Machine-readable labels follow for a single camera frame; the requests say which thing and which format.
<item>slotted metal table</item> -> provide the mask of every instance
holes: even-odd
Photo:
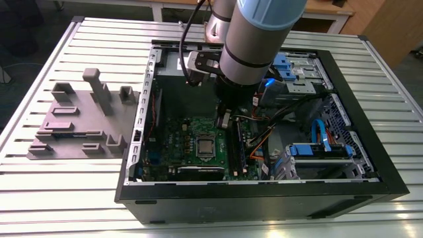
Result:
[[[411,192],[391,202],[335,219],[141,225],[113,202],[121,159],[25,158],[54,83],[88,90],[81,72],[94,67],[109,90],[140,90],[150,40],[178,40],[181,32],[173,23],[74,18],[0,136],[0,236],[421,237],[423,113],[372,45],[356,36],[291,32],[284,46],[332,52]],[[202,41],[202,26],[189,32],[186,41]]]

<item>black cable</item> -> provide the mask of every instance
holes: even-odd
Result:
[[[249,144],[252,144],[255,141],[257,141],[263,136],[267,135],[268,131],[272,130],[273,126],[276,125],[276,122],[279,121],[279,119],[283,119],[283,117],[285,115],[288,115],[289,113],[292,113],[296,108],[305,102],[308,102],[312,99],[317,99],[321,98],[324,96],[327,96],[328,93],[319,93],[311,96],[304,96],[301,97],[299,100],[296,100],[292,104],[289,104],[288,106],[285,106],[284,108],[279,109],[277,112],[275,113],[275,115],[271,117],[269,121],[268,121],[268,125],[265,127],[265,129],[261,131],[261,133],[252,138],[252,140],[249,141]]]
[[[198,9],[202,5],[202,3],[205,2],[205,0],[201,0],[198,3],[197,3],[197,6],[196,6],[196,9],[193,9],[193,12],[189,16],[189,20],[188,20],[188,23],[186,23],[186,26],[185,26],[185,30],[182,32],[182,35],[180,37],[180,42],[178,42],[178,58],[180,58],[180,67],[182,69],[182,73],[184,73],[184,76],[186,78],[186,82],[189,84],[189,86],[194,87],[197,86],[198,82],[193,82],[189,80],[189,75],[188,75],[188,71],[186,71],[186,67],[185,67],[185,61],[184,61],[184,52],[182,52],[182,46],[184,46],[184,42],[185,42],[185,38],[186,38],[186,34],[188,34],[188,30],[189,30],[189,27],[190,27],[190,24],[192,24],[192,20],[198,12]]]
[[[212,3],[210,3],[210,0],[208,0],[209,4],[206,5],[206,8],[205,8],[205,11],[204,11],[204,14],[202,14],[202,24],[205,22],[205,15],[206,15],[206,10],[210,8],[210,13],[212,13]]]
[[[212,12],[212,1],[206,0],[209,2],[209,8],[210,8],[210,12]]]

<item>wooden cabinet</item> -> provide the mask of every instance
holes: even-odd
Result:
[[[341,34],[365,35],[395,67],[423,40],[421,0],[348,0],[355,10]]]

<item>green motherboard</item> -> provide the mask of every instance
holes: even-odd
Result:
[[[243,142],[252,137],[249,123],[240,123]],[[257,165],[248,165],[245,173],[233,175],[225,130],[205,117],[166,118],[160,152],[146,152],[149,181],[168,181],[172,169],[181,166],[224,168],[224,180],[257,180]]]

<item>wooden table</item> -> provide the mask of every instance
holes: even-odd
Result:
[[[114,5],[130,5],[130,6],[148,6],[152,10],[153,21],[162,22],[161,9],[162,8],[178,8],[178,9],[194,9],[196,0],[65,0],[73,2],[85,3],[102,3]],[[61,6],[58,1],[53,0],[56,6]],[[345,3],[344,7],[336,7],[332,5],[331,0],[308,0],[305,6],[305,12],[301,18],[324,19],[333,21],[327,33],[339,34],[348,17],[353,15],[353,9]]]

